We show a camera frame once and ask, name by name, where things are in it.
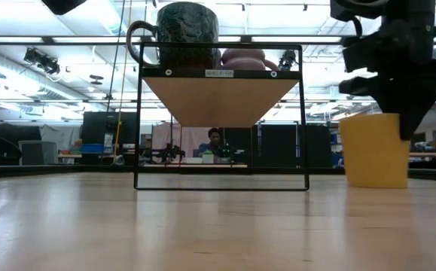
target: wooden shelf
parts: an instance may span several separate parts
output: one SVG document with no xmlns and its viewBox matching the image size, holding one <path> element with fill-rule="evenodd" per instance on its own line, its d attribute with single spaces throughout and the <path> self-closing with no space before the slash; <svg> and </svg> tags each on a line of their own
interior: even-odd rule
<svg viewBox="0 0 436 271">
<path fill-rule="evenodd" d="M 217 72 L 144 69 L 143 79 L 182 126 L 248 128 L 301 78 L 300 72 Z"/>
</svg>

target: wall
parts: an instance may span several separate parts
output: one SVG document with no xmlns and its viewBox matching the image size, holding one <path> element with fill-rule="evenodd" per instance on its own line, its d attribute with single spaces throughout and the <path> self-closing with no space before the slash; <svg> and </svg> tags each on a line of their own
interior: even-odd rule
<svg viewBox="0 0 436 271">
<path fill-rule="evenodd" d="M 430 110 L 426 116 L 424 116 L 419 128 L 417 128 L 416 133 L 425 133 L 425 140 L 432 141 L 433 131 L 436 130 L 436 107 L 434 106 L 432 110 Z"/>
</svg>

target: metal pole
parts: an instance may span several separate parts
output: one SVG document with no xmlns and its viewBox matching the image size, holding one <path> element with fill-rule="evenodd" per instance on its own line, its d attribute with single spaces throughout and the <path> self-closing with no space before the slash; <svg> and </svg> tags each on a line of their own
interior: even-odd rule
<svg viewBox="0 0 436 271">
<path fill-rule="evenodd" d="M 303 85 L 303 51 L 298 50 L 298 65 L 300 69 L 300 116 L 301 116 L 301 140 L 300 153 L 303 157 L 303 170 L 305 177 L 305 188 L 309 188 L 309 161 L 308 146 L 306 142 L 306 112 L 305 112 L 305 89 Z"/>
<path fill-rule="evenodd" d="M 139 59 L 144 58 L 144 44 L 139 46 Z M 139 187 L 139 139 L 141 137 L 142 61 L 137 76 L 136 143 L 134 144 L 134 188 Z"/>
</svg>

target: label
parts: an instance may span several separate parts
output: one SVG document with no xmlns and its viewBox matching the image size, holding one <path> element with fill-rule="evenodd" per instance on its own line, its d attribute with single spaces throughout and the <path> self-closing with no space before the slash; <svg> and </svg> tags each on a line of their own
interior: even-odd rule
<svg viewBox="0 0 436 271">
<path fill-rule="evenodd" d="M 233 70 L 206 70 L 206 77 L 233 78 Z"/>
</svg>

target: black metal frame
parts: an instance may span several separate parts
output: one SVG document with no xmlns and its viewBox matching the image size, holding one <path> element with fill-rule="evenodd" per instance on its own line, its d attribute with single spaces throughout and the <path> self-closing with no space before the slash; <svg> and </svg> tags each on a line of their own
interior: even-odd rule
<svg viewBox="0 0 436 271">
<path fill-rule="evenodd" d="M 139 63 L 139 76 L 137 86 L 137 114 L 136 114 L 136 152 L 134 156 L 134 188 L 137 190 L 194 190 L 194 191 L 308 191 L 309 190 L 309 161 L 308 147 L 306 142 L 306 113 L 303 87 L 303 48 L 297 44 L 272 44 L 272 43 L 161 43 L 161 42 L 141 42 L 139 46 L 140 59 L 144 58 L 145 47 L 174 47 L 174 48 L 236 48 L 236 49 L 271 49 L 271 50 L 297 50 L 298 51 L 298 72 L 270 72 L 270 71 L 234 71 L 232 78 L 241 79 L 298 79 L 300 88 L 300 116 L 303 129 L 300 135 L 300 153 L 303 157 L 304 188 L 193 188 L 193 187 L 140 187 L 139 186 L 139 134 L 141 124 L 141 102 L 142 102 L 142 80 L 144 77 L 160 78 L 205 78 L 206 70 L 190 69 L 152 69 L 143 68 L 142 61 Z"/>
</svg>

